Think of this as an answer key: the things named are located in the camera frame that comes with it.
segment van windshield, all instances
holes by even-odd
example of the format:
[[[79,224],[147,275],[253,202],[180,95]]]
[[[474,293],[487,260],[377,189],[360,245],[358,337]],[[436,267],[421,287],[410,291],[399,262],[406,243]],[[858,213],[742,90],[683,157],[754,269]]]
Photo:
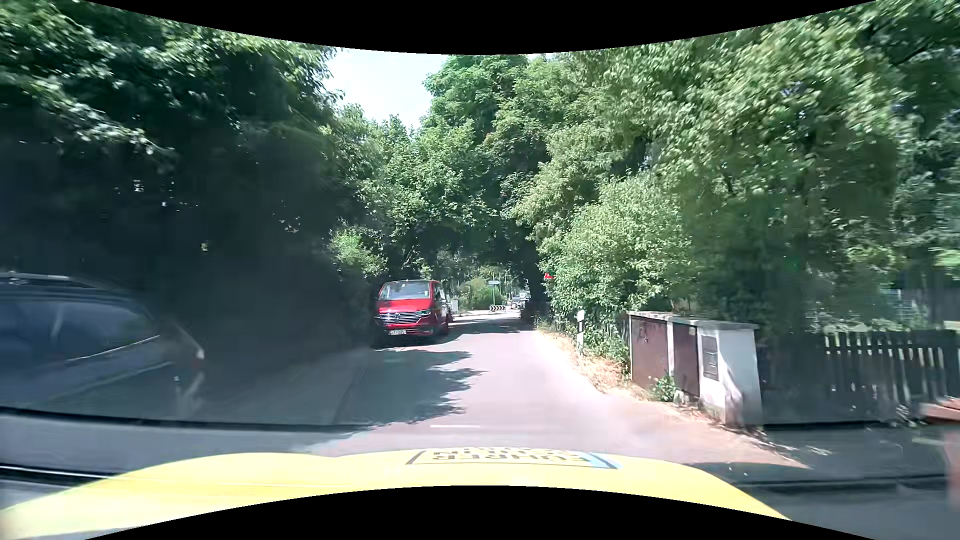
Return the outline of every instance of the van windshield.
[[[412,300],[430,298],[430,282],[387,283],[380,290],[380,300]]]

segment foliage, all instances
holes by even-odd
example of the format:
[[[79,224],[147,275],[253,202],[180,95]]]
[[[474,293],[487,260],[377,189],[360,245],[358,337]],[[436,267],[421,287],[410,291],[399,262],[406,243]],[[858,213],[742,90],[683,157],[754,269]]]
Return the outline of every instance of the foliage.
[[[549,59],[452,55],[411,131],[324,87],[330,47],[10,0],[0,265],[281,340],[359,335],[376,288],[417,277],[464,308],[494,276],[549,293],[610,356],[625,309],[682,302],[773,338],[811,314],[882,320],[882,288],[960,278],[958,50],[956,0],[877,0]]]
[[[673,377],[664,375],[657,379],[651,391],[655,400],[659,402],[672,402],[674,396],[677,395],[677,385],[674,383]]]

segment signpost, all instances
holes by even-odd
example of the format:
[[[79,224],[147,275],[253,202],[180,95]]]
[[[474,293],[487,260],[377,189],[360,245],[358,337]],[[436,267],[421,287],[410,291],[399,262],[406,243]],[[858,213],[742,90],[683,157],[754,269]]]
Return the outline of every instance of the signpost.
[[[583,309],[577,311],[577,349],[584,348],[584,326],[587,324],[587,312]]]
[[[490,302],[491,306],[496,305],[496,286],[500,284],[500,280],[490,280],[487,282],[487,286],[490,288],[490,294],[493,298],[493,301]]]

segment rusty metal door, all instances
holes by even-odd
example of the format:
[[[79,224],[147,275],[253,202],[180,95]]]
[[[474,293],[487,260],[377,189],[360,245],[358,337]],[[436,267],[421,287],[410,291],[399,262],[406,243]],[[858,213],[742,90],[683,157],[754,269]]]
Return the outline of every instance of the rusty metal door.
[[[631,321],[631,375],[643,387],[653,385],[669,368],[666,321],[633,316]]]
[[[682,323],[673,323],[673,382],[683,392],[700,397],[697,328]]]

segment yellow car hood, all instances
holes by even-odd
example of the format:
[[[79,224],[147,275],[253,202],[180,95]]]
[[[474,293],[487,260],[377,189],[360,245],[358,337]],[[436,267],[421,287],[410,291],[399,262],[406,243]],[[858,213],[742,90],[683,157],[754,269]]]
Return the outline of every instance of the yellow car hood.
[[[499,447],[343,457],[224,454],[141,469],[0,511],[5,540],[133,528],[328,493],[443,485],[589,489],[784,518],[708,473],[656,459]]]

